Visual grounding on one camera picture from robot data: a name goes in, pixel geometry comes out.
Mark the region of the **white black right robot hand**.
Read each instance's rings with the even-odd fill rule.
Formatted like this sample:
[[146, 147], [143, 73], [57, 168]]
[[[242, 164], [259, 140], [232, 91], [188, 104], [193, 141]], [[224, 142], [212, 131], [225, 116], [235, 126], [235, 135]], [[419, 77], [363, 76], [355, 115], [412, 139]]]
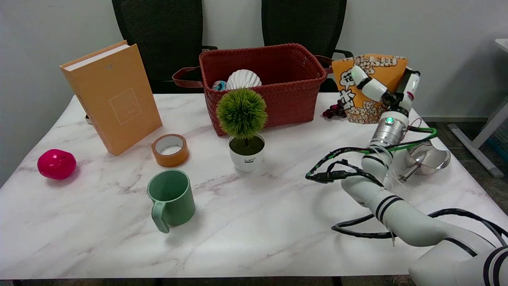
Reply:
[[357, 89], [367, 98], [383, 103], [390, 112], [399, 112], [405, 116], [409, 116], [412, 109], [420, 75], [419, 71], [406, 67], [396, 91], [393, 92], [377, 79], [368, 76], [361, 67], [354, 65], [351, 69], [351, 76]]

